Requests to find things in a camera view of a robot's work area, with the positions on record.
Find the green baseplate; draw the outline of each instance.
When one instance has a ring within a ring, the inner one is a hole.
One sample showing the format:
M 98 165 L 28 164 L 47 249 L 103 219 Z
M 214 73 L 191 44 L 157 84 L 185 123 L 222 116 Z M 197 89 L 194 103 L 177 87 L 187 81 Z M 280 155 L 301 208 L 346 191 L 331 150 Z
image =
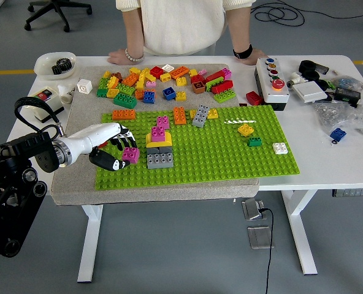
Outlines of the green baseplate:
M 140 151 L 138 164 L 118 171 L 97 168 L 96 190 L 201 183 L 227 179 L 296 175 L 299 168 L 271 106 L 217 108 L 218 119 L 208 119 L 203 128 L 192 125 L 186 112 L 186 125 L 175 125 L 172 111 L 137 112 L 135 120 L 117 121 L 134 134 Z M 158 116 L 168 116 L 174 155 L 173 168 L 147 168 L 146 134 Z M 110 123 L 112 114 L 102 115 Z M 261 137 L 262 145 L 248 147 L 248 138 L 237 129 L 247 123 L 254 129 L 249 137 Z M 285 143 L 287 154 L 276 155 L 273 143 Z M 122 151 L 108 144 L 103 148 L 121 159 Z

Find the office chair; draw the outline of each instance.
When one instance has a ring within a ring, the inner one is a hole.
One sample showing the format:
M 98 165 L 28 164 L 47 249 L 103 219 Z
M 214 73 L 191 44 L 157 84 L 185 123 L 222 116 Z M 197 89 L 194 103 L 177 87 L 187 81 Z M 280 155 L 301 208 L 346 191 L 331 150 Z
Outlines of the office chair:
M 40 16 L 46 14 L 48 11 L 51 11 L 52 9 L 54 9 L 55 12 L 59 13 L 60 17 L 63 19 L 64 23 L 66 24 L 64 26 L 65 32 L 70 31 L 70 26 L 69 26 L 69 23 L 67 22 L 66 17 L 64 16 L 63 12 L 61 11 L 60 7 L 83 7 L 83 8 L 86 8 L 86 12 L 88 15 L 91 15 L 91 13 L 92 13 L 91 5 L 77 3 L 77 2 L 70 2 L 70 0 L 48 0 L 48 1 L 30 2 L 29 7 L 28 7 L 28 10 L 30 12 L 34 12 L 33 6 L 43 6 L 43 8 L 41 8 L 32 17 L 29 17 L 26 20 L 25 30 L 27 30 L 27 31 L 31 30 L 30 23 L 32 21 L 38 19 Z

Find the white table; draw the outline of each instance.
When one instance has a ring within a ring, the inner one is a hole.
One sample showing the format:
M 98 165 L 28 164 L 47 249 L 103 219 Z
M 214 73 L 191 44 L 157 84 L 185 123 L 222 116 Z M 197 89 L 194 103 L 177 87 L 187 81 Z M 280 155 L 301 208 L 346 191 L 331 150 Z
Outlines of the white table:
M 363 77 L 346 56 L 272 56 L 278 58 L 286 78 L 297 71 L 302 60 L 309 59 L 328 66 L 340 74 L 352 76 L 360 81 Z M 239 101 L 246 103 L 245 94 L 257 91 L 254 80 L 254 66 L 244 66 L 230 56 L 183 56 L 174 58 L 148 57 L 144 64 L 198 64 L 223 63 L 232 71 L 234 90 Z M 37 78 L 30 93 L 45 86 L 78 82 L 81 70 L 88 66 L 108 66 L 106 57 L 77 57 L 76 69 L 72 76 L 60 81 L 45 81 Z M 331 71 L 323 78 L 333 78 Z M 69 106 L 58 115 L 66 125 Z M 22 115 L 28 116 L 22 109 Z M 291 91 L 291 97 L 284 111 L 276 112 L 278 120 L 288 139 L 293 155 L 300 169 L 299 175 L 261 178 L 259 190 L 282 191 L 283 200 L 291 224 L 292 233 L 299 254 L 304 274 L 317 274 L 313 256 L 305 234 L 300 212 L 305 208 L 318 189 L 358 189 L 363 188 L 363 135 L 353 130 L 346 130 L 348 135 L 337 145 L 323 131 L 311 104 L 304 104 Z M 8 140 L 31 132 L 31 129 L 17 121 Z M 39 179 L 50 187 L 53 174 L 47 174 L 37 167 Z M 79 282 L 91 281 L 97 238 L 101 224 L 102 205 L 83 205 L 88 215 L 88 229 L 83 248 Z

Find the person's hand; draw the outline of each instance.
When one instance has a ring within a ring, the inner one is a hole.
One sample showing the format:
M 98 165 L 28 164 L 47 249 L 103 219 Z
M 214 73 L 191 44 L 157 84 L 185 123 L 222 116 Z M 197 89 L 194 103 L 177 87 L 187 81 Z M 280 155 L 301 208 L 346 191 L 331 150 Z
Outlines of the person's hand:
M 238 59 L 239 62 L 247 66 L 254 66 L 258 61 L 258 58 L 267 58 L 268 56 L 260 49 L 253 48 L 253 52 L 246 59 Z
M 133 62 L 127 58 L 125 50 L 126 49 L 119 49 L 118 51 L 110 52 L 107 61 L 109 63 L 118 64 L 119 66 L 133 66 L 134 64 L 138 64 L 139 62 Z

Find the black wrist watch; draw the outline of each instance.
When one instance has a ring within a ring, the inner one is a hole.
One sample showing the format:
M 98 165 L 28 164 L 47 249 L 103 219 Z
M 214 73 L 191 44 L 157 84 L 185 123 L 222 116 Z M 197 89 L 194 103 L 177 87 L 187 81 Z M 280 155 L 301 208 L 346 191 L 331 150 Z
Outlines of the black wrist watch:
M 239 58 L 239 59 L 249 58 L 250 55 L 252 54 L 252 52 L 253 52 L 253 46 L 251 44 L 248 47 L 248 49 L 245 50 L 244 52 L 236 53 L 235 50 L 233 50 L 233 54 L 236 56 L 236 58 Z

